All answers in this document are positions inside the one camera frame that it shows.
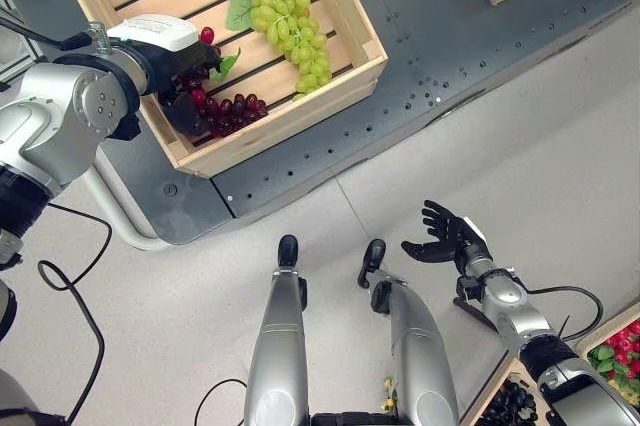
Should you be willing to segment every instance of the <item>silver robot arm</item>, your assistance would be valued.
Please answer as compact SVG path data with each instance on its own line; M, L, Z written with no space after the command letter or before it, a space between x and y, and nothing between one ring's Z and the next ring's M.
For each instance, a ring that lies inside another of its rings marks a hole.
M591 367L579 358L530 302L513 274L497 268L484 237L468 219L426 201L424 223L439 241L402 243L423 262L455 261L457 292L478 300L510 353L518 357L549 404L552 426L640 426L640 415Z

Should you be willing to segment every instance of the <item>green leaf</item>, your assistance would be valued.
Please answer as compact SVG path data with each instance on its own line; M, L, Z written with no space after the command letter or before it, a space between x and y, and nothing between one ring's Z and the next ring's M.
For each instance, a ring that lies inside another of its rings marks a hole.
M613 369L616 371L616 373L620 373L620 374L627 374L630 371L629 366L627 366L626 364L619 363L617 361L613 362Z
M227 56L226 58L223 58L220 62L220 72L216 71L214 68L210 69L209 79L216 83L221 83L222 81L224 81L224 78L227 77L233 65L236 64L239 56L240 50L238 49L238 54L236 54L235 56Z
M225 26L232 31L244 31L251 27L251 0L229 0L229 12Z
M611 361L610 359L607 359L598 365L596 371L598 371L599 373L606 373L607 371L611 371L612 369L613 369L613 361Z
M606 344L602 344L598 347L598 359L600 361L604 360L604 359L609 359L609 358L613 358L613 356L616 354L616 352L613 350L613 348L611 346L608 346Z

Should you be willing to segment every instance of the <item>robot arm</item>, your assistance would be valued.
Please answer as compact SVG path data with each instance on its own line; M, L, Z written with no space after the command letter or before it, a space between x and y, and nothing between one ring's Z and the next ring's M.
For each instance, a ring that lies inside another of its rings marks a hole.
M91 166L100 142L140 132L141 95L175 98L178 75L220 64L191 23L167 16L137 16L108 35L92 23L90 32L95 55L36 64L16 99L0 106L0 269L20 261L24 233ZM180 97L179 113L199 121L189 95Z
M477 300L495 325L510 353L520 359L549 404L553 426L640 426L640 415L579 358L530 302L513 274L497 268L487 245L468 218L454 216L432 201L425 202L424 223L439 241L422 245L403 242L403 249L423 262L453 260L460 273L457 292Z

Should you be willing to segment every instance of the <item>gray table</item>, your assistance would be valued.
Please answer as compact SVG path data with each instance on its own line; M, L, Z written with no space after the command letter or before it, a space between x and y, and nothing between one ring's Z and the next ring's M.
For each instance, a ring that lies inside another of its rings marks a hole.
M54 24L35 6L44 0L15 1L50 34L82 22L74 0L56 0L70 14ZM160 238L183 244L254 221L576 44L636 0L361 1L390 58L371 97L210 180L175 171L146 125L131 143L104 144Z

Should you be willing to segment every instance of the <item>wire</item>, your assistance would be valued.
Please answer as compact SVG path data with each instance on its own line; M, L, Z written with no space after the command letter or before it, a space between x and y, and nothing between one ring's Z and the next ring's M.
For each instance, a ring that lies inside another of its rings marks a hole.
M35 31L32 31L28 28L25 28L20 24L14 23L13 21L10 21L3 16L0 16L0 26L4 26L11 31L22 34L29 39L33 39L34 41L53 46L60 51L70 51L72 49L82 48L83 46L89 46L92 42L91 36L89 36L87 33L78 33L65 40L57 41L55 39L48 38L47 36L43 36L40 33L36 33Z
M89 273L89 271L91 271L93 269L93 267L98 263L98 261L100 261L100 259L104 255L104 252L107 250L107 247L109 246L109 243L111 242L111 236L113 235L113 229L111 228L111 225L109 223L107 223L104 219L98 218L96 216L92 216L90 214L83 213L81 211L77 211L77 210L72 209L72 208L67 208L65 206L60 206L60 205L54 204L54 203L49 203L49 206L51 206L54 209L59 209L61 211L65 211L67 213L75 214L76 216L81 216L83 218L91 219L92 221L96 221L96 222L104 225L107 228L107 236L106 236L106 238L104 240L104 243L102 244L102 247L100 248L100 251L98 251L98 254L95 256L93 261L91 261L89 266L87 266L85 268L85 270L82 273L80 273L78 275L78 277L76 277L76 279L74 279L73 281L69 280L67 275L64 274L62 272L62 270L60 268L58 268L58 266L56 266L51 261L48 261L46 259L41 259L40 261L38 261L38 272L40 273L40 277L42 278L42 280L47 284L47 286L49 286L51 289L54 289L55 291L70 291L71 292L71 294L73 295L74 299L78 303L78 306L80 307L80 311L82 312L82 315L86 319L87 323L89 324L89 327L91 328L91 331L93 331L93 334L95 335L96 340L98 341L98 354L96 356L96 360L95 360L95 363L93 365L93 370L91 371L91 375L89 376L89 379L88 379L84 389L82 390L82 394L80 394L80 397L76 401L76 404L75 404L73 410L71 411L71 413L69 414L69 417L67 419L67 423L66 424L68 424L70 426L71 423L73 423L73 421L76 418L76 416L78 415L78 412L80 411L80 408L82 408L82 405L84 404L85 400L87 399L87 396L89 395L89 392L91 391L91 388L93 387L93 383L95 383L96 377L98 376L98 372L100 371L100 366L102 365L102 359L104 358L104 350L105 350L104 337L102 336L102 333L100 332L100 328L98 327L98 325L96 324L95 320L91 316L91 313L89 312L89 309L87 308L87 305L85 304L84 300L82 299L82 296L80 295L80 293L76 289L76 284L78 284L82 280L82 278L84 278ZM62 281L64 286L58 286L58 285L54 284L49 279L49 277L47 276L47 274L45 272L45 267L51 269L58 276L58 278L60 278L60 280Z
M198 409L196 410L196 415L193 418L193 426L198 426L198 416L200 415L200 410L202 409L202 406L204 405L204 402L207 400L209 395L213 393L216 389L218 389L220 386L227 383L238 383L243 385L245 389L247 388L247 383L236 378L225 379L224 381L220 381L219 383L216 383L209 391L207 391L207 394L204 395L204 397L202 398L202 401L200 401L200 404L198 405ZM242 423L244 423L244 419L242 419L236 426L241 426Z
M65 206L60 206L60 205L54 204L54 203L49 203L49 206L54 208L54 209L59 209L60 211L65 211L67 213L75 214L76 216L81 216L83 218L91 219L91 220L93 220L93 221L95 221L97 223L100 223L100 224L104 225L104 227L107 228L107 236L104 239L104 243L102 244L102 247L100 248L100 251L98 251L98 254L96 254L96 256L93 259L93 261L91 261L91 263L89 263L89 266L87 266L85 268L85 270L82 271L82 273L80 273L78 275L78 277L76 277L76 279L71 281L71 284L73 286L75 286L76 284L78 284L82 280L82 278L84 278L87 274L89 274L89 272L93 269L93 267L96 264L98 264L98 261L100 261L100 259L104 255L105 251L109 247L109 243L111 243L111 237L113 236L113 228L104 219L98 218L96 216L92 216L92 215L87 214L87 213L83 213L82 211L77 211L75 209L67 208ZM42 279L44 280L45 283L47 283L47 285L51 289L55 289L56 291L67 291L69 289L68 286L57 286L57 285L53 284L53 282L51 282L51 280L47 276L42 276Z
M93 334L95 335L96 340L98 341L98 355L96 356L96 361L93 365L91 376L89 376L89 380L87 381L87 384L82 390L82 394L80 394L78 401L76 401L76 405L73 407L73 410L71 411L71 413L69 413L69 417L67 418L67 424L71 426L73 421L76 419L76 416L80 411L80 408L82 408L84 401L87 399L87 396L89 395L89 392L93 387L93 383L95 382L96 377L98 376L98 372L100 371L100 366L102 365L102 358L104 358L104 338L102 337L100 328L94 321L93 316L91 316L91 313L87 308L87 305L82 299L82 296L80 295L76 287L73 285L73 283L69 281L69 278L67 278L67 276L55 264L47 260L40 260L38 261L38 272L40 273L40 277L42 277L42 279L47 284L51 285L51 282L49 281L49 278L47 278L47 275L45 273L45 270L44 270L45 266L51 269L54 273L56 273L56 275L60 278L60 280L62 280L62 282L65 284L66 289L68 289L71 292L74 299L78 303L78 306L80 307L80 311L82 311L82 315L84 316L84 319L87 320L87 323L91 328L91 331L93 331Z
M589 299L591 299L595 303L597 312L596 312L596 317L593 319L593 321L591 321L591 323L589 323L589 325L586 328L581 329L580 331L570 334L568 336L563 336L561 338L563 341L572 341L574 339L578 339L578 338L581 338L582 336L589 334L591 331L596 329L596 327L600 323L600 320L602 319L602 315L604 314L604 307L602 306L602 301L600 301L600 299L589 290L580 288L578 286L553 286L551 288L527 289L527 287L523 284L520 278L514 278L514 280L520 286L522 286L528 294L547 294L547 293L557 293L560 291L572 291L574 293L580 293L587 296Z

